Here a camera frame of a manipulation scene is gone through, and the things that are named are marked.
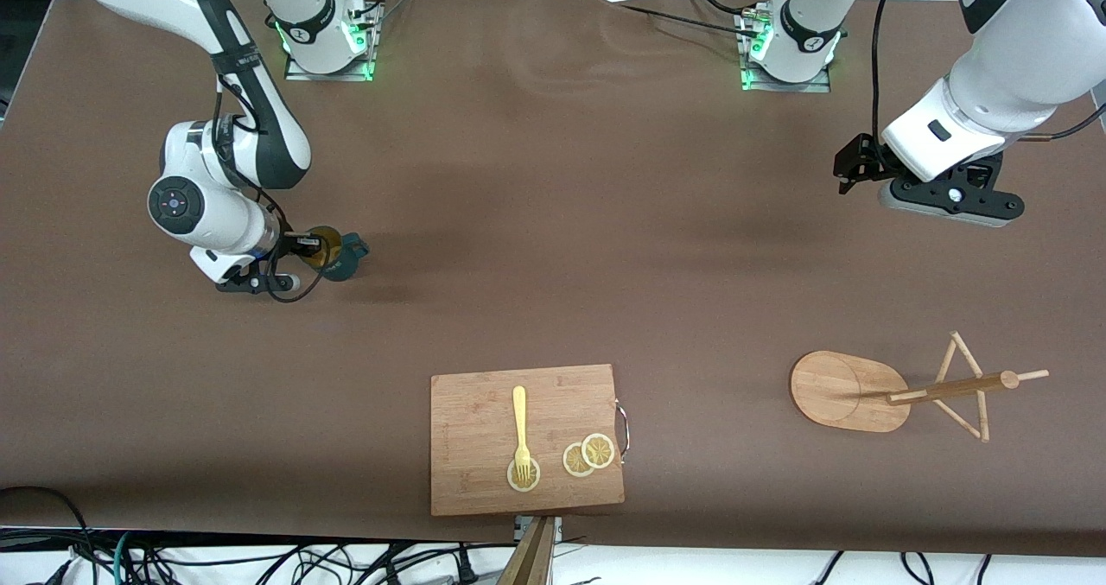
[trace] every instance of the wooden cutting board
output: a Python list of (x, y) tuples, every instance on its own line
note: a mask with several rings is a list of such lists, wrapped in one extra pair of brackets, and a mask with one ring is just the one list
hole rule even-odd
[[(526, 447), (542, 474), (518, 492), (507, 469), (518, 447), (511, 391), (526, 389)], [(564, 470), (566, 447), (593, 432), (615, 436), (611, 365), (513, 369), (430, 378), (430, 513), (540, 513), (622, 503), (622, 463), (575, 478)]]

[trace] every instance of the wooden rod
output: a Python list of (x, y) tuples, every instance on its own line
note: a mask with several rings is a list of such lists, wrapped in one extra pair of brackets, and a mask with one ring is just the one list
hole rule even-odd
[(968, 345), (964, 345), (964, 339), (960, 338), (960, 333), (952, 330), (949, 334), (952, 334), (952, 341), (956, 342), (960, 354), (964, 355), (964, 361), (968, 361), (968, 366), (971, 367), (972, 374), (975, 374), (975, 377), (982, 377), (983, 369), (979, 368), (979, 362), (975, 362), (975, 357), (971, 355), (971, 349), (968, 349)]
[(966, 380), (926, 385), (925, 388), (912, 388), (887, 394), (887, 404), (909, 405), (936, 399), (964, 397), (975, 391), (1006, 390), (1018, 388), (1018, 374), (1002, 372), (982, 377), (968, 377)]
[(1040, 369), (1040, 372), (1029, 372), (1025, 374), (1018, 374), (1018, 380), (1024, 383), (1025, 380), (1035, 380), (1039, 377), (1047, 377), (1048, 369)]
[(983, 440), (983, 442), (990, 442), (991, 426), (987, 420), (987, 396), (983, 395), (982, 390), (975, 391), (975, 404), (979, 405), (979, 439)]
[(952, 355), (957, 353), (957, 342), (950, 341), (949, 348), (945, 349), (945, 358), (941, 361), (941, 368), (937, 369), (937, 379), (935, 383), (943, 383), (945, 374), (949, 373), (949, 365), (952, 362)]
[(960, 415), (957, 415), (956, 411), (953, 411), (952, 408), (949, 408), (948, 405), (945, 405), (943, 401), (941, 401), (940, 399), (937, 399), (937, 400), (933, 400), (933, 404), (937, 404), (938, 408), (940, 408), (941, 410), (945, 410), (946, 415), (951, 416), (953, 421), (960, 424), (960, 427), (962, 427), (966, 430), (968, 430), (969, 432), (971, 432), (972, 436), (975, 436), (975, 438), (981, 438), (980, 437), (980, 432), (979, 432), (978, 429), (971, 427), (971, 424), (969, 424), (968, 421), (966, 421), (963, 419), (963, 417), (961, 417)]

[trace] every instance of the lemon slice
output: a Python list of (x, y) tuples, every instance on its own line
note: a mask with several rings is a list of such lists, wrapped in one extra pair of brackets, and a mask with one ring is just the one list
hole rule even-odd
[(592, 464), (584, 461), (584, 453), (580, 450), (581, 442), (573, 442), (564, 450), (564, 456), (561, 456), (561, 463), (564, 463), (564, 470), (568, 471), (568, 474), (573, 477), (587, 477), (592, 474), (595, 469)]
[(593, 432), (580, 447), (584, 461), (593, 469), (604, 469), (615, 461), (615, 443), (601, 432)]
[(507, 483), (511, 485), (514, 490), (519, 492), (530, 492), (535, 487), (538, 487), (539, 480), (542, 479), (542, 468), (538, 466), (538, 460), (530, 459), (530, 483), (523, 484), (522, 480), (514, 474), (514, 460), (512, 459), (507, 463)]

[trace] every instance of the brown table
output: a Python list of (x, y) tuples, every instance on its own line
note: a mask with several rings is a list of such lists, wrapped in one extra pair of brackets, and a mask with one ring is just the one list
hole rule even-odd
[[(261, 1), (234, 1), (279, 70)], [(873, 10), (818, 96), (744, 93), (728, 34), (598, 0), (405, 2), (378, 81), (281, 84), (315, 155), (281, 203), (373, 249), (282, 306), (216, 293), (145, 211), (166, 129), (210, 116), (206, 54), (56, 2), (0, 132), (0, 484), (94, 526), (503, 539), (429, 515), (429, 377), (612, 362), (626, 502), (565, 535), (1106, 553), (1106, 137), (1011, 148), (1029, 207), (999, 231), (837, 196)], [(889, 6), (884, 119), (968, 44), (954, 2)], [(811, 349), (930, 379), (949, 330), (984, 369), (1053, 373), (992, 397), (990, 445), (936, 408), (863, 435), (789, 399)], [(3, 520), (66, 523), (22, 506)]]

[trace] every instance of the yellow fork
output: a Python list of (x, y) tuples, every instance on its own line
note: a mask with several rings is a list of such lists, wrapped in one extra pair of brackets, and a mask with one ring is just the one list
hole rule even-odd
[(514, 429), (519, 435), (519, 448), (514, 450), (514, 477), (522, 483), (530, 483), (530, 449), (526, 449), (526, 389), (521, 385), (511, 394), (514, 400)]

